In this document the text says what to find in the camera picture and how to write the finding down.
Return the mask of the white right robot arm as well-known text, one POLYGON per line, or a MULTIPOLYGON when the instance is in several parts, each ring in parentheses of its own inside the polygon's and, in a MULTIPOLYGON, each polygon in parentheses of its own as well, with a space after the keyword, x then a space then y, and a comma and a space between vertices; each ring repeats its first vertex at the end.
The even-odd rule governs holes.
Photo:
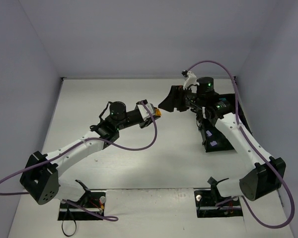
POLYGON ((243 195, 255 201, 282 186, 286 163, 260 146, 239 117, 235 95, 217 93, 213 78, 189 78, 184 85, 171 86, 158 107, 167 112, 191 110, 206 152, 233 149, 244 163, 242 178, 209 178, 217 200, 243 195))

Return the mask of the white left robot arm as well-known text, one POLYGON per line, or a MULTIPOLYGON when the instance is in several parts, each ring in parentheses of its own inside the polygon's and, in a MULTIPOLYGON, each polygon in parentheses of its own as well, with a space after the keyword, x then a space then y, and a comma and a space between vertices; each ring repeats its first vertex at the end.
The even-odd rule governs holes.
POLYGON ((84 158, 115 145, 121 130, 135 125, 145 128, 161 117, 159 109, 147 100, 137 102, 135 109, 129 112, 120 101, 109 102, 106 108, 109 115, 97 125, 91 125, 75 142, 47 154, 37 151, 29 157, 20 183, 39 205, 52 199, 70 200, 79 205, 86 203, 90 189, 82 181, 65 180, 62 175, 84 158))

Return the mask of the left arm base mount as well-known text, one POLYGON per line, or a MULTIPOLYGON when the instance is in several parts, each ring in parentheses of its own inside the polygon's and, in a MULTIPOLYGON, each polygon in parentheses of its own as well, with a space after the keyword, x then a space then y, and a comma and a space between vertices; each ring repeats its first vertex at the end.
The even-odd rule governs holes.
POLYGON ((92 190, 88 188, 82 181, 75 180, 79 184, 79 188, 82 188, 84 194, 78 201, 72 201, 76 206, 83 207, 88 210, 89 213, 77 208, 76 206, 60 203, 59 207, 59 221, 95 221, 104 220, 106 191, 104 190, 92 190))

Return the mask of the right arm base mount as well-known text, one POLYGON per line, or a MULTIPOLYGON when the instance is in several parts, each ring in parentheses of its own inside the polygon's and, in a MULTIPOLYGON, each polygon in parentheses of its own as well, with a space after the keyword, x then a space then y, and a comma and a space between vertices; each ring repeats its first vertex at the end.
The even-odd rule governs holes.
POLYGON ((243 211, 239 198, 223 197, 220 195, 217 185, 228 180, 208 179, 210 188, 194 190, 197 218, 230 218, 242 217, 243 211))

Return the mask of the yellow small lego brick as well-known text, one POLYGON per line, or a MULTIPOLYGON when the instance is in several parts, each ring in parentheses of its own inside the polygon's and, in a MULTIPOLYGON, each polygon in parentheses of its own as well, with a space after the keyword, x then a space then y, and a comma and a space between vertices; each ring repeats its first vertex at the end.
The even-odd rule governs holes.
POLYGON ((161 116, 161 111, 157 108, 155 109, 155 115, 160 117, 161 116))

